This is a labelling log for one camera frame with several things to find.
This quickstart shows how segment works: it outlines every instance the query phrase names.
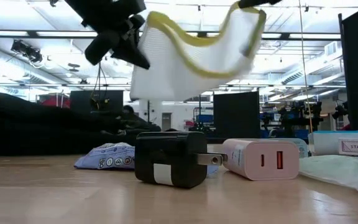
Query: black cloth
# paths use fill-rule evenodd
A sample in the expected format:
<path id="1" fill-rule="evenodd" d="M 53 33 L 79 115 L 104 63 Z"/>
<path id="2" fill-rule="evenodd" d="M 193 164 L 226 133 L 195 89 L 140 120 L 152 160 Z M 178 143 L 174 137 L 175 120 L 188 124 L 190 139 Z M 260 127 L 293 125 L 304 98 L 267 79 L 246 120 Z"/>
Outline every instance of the black cloth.
<path id="1" fill-rule="evenodd" d="M 138 132 L 122 135 L 119 130 L 156 128 L 113 114 L 84 115 L 0 93 L 0 156 L 84 154 L 108 142 L 134 145 Z"/>

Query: wooden table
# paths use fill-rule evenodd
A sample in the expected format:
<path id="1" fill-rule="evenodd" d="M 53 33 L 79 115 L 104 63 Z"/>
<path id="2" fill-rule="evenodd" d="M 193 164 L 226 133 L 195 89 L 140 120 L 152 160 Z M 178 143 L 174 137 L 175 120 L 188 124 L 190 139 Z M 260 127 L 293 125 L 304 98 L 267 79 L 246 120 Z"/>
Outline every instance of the wooden table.
<path id="1" fill-rule="evenodd" d="M 357 191 L 306 177 L 252 182 L 222 167 L 183 190 L 76 170 L 78 157 L 0 157 L 0 224 L 358 223 Z"/>

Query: person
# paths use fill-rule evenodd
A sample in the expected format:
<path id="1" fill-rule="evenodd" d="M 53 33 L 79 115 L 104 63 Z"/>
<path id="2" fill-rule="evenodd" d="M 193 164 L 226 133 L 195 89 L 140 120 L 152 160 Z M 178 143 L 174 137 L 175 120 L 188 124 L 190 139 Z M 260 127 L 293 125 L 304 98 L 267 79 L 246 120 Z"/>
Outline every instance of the person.
<path id="1" fill-rule="evenodd" d="M 144 119 L 135 114 L 133 107 L 125 105 L 122 107 L 122 114 L 120 120 L 126 123 L 126 134 L 138 135 L 142 132 L 159 132 L 161 128 L 151 122 L 146 122 Z"/>

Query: plastic bag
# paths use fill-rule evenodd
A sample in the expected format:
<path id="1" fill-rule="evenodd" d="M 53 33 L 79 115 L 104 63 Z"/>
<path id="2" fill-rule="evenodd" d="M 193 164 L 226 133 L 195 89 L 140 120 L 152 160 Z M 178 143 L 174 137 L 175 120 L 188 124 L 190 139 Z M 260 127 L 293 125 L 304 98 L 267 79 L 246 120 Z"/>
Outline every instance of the plastic bag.
<path id="1" fill-rule="evenodd" d="M 313 156 L 300 159 L 300 174 L 358 191 L 358 157 Z"/>
<path id="2" fill-rule="evenodd" d="M 219 35 L 199 38 L 165 14 L 150 12 L 138 44 L 150 68 L 134 68 L 131 98 L 183 101 L 245 75 L 252 68 L 265 20 L 264 11 L 240 9 L 234 3 Z"/>

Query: pink charger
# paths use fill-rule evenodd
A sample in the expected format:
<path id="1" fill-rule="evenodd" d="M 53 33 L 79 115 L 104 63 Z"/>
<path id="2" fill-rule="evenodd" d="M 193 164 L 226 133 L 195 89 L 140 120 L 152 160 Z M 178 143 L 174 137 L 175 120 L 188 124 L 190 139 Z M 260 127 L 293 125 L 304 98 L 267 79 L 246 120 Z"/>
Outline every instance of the pink charger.
<path id="1" fill-rule="evenodd" d="M 224 166 L 250 180 L 294 179 L 299 173 L 299 149 L 292 142 L 228 139 L 223 148 Z"/>

